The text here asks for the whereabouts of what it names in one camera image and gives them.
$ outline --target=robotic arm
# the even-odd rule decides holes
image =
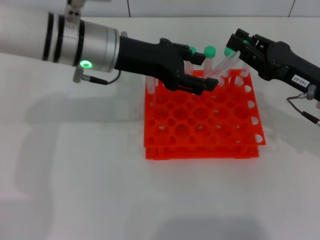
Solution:
[[[117,29],[81,20],[85,0],[68,0],[64,15],[0,8],[0,52],[77,67],[75,82],[109,82],[83,77],[83,68],[110,72],[113,69],[156,77],[172,91],[201,95],[213,91],[217,79],[185,74],[184,61],[201,65],[205,55],[193,54],[187,45],[161,38],[151,44],[128,38]]]
[[[320,68],[294,54],[290,46],[282,41],[274,42],[260,35],[238,29],[232,34],[227,45],[234,51],[240,51],[239,58],[258,71],[258,75],[267,81],[281,80],[303,92],[288,97],[287,101],[302,116],[320,127],[320,120],[311,114],[299,110],[293,99],[316,99],[320,101]]]

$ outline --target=black band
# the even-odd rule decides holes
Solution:
[[[58,63],[61,54],[62,43],[64,39],[64,30],[65,30],[65,16],[59,16],[59,25],[58,25],[58,38],[56,40],[55,52],[53,62]]]
[[[44,51],[43,51],[43,57],[42,57],[43,61],[47,61],[49,57],[53,28],[54,28],[54,14],[49,12],[48,26],[46,30],[46,38],[45,38]]]
[[[313,122],[314,124],[317,124],[319,121],[319,118],[312,116],[310,113],[307,113],[305,111],[303,111],[301,113],[302,116],[304,116],[306,119],[308,119],[309,121]]]
[[[84,49],[84,40],[85,40],[85,22],[81,20],[80,26],[79,26],[78,47],[76,49],[76,54],[73,62],[74,67],[78,66],[81,60],[82,50]]]

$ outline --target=green led light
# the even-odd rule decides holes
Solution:
[[[81,67],[83,67],[84,69],[90,69],[92,68],[92,63],[87,61],[87,60],[83,60],[80,62]]]

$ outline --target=cable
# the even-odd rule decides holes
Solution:
[[[112,81],[108,82],[108,85],[109,85],[109,84],[113,84],[115,81],[117,81],[117,80],[120,78],[120,76],[121,76],[121,70],[119,70],[118,76],[116,76],[115,79],[113,79]]]
[[[301,110],[299,110],[293,103],[292,103],[292,99],[299,99],[299,97],[298,96],[291,96],[291,97],[288,97],[286,100],[287,100],[287,102],[297,111],[297,112],[299,112],[300,114],[302,114],[302,111]]]
[[[302,116],[304,116],[306,119],[308,119],[310,122],[316,124],[317,126],[320,127],[320,121],[319,121],[319,118],[311,115],[310,113],[307,113],[306,111],[301,111],[299,110],[292,102],[291,100],[293,99],[300,99],[299,96],[291,96],[291,97],[288,97],[286,100],[287,102],[297,111],[299,112]]]
[[[109,84],[113,84],[115,81],[117,81],[120,78],[120,76],[121,76],[121,70],[119,70],[118,75],[112,81],[107,81],[102,78],[98,78],[95,76],[88,76],[88,75],[83,75],[81,79],[84,81],[88,81],[90,83],[94,83],[94,84],[109,85]]]

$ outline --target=white wall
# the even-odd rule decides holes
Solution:
[[[0,0],[63,13],[67,0]],[[84,16],[91,17],[287,17],[294,0],[88,0]],[[296,0],[291,16],[320,16],[320,0]]]
[[[67,0],[0,0],[0,3],[23,5],[63,13]],[[129,17],[127,0],[88,0],[83,9],[84,16]]]
[[[296,0],[290,17],[320,17],[320,0]]]
[[[129,0],[132,17],[288,17],[294,0]]]

